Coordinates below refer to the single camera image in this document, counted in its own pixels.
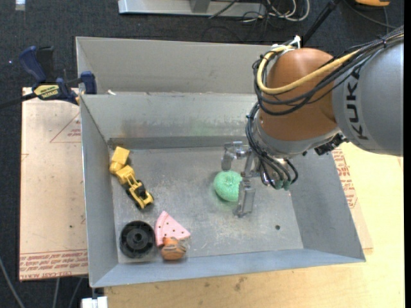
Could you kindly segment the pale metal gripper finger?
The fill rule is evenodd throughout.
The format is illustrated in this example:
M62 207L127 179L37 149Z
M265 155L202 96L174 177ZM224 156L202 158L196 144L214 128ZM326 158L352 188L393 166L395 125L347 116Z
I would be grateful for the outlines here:
M241 160L250 155L251 149L244 145L242 141L228 142L223 145L224 153L221 167L223 171L229 171L233 160Z
M236 215L243 217L252 212L256 189L248 180L242 180L239 186L238 205Z

